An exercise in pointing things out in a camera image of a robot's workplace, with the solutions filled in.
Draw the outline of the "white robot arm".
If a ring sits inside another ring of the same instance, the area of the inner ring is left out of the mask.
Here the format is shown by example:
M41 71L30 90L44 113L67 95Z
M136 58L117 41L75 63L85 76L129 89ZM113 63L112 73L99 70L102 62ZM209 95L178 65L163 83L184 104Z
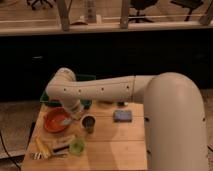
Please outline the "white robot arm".
M196 84L175 72L77 81L59 69L47 95L73 114L81 100L143 106L149 171L209 171L204 102Z

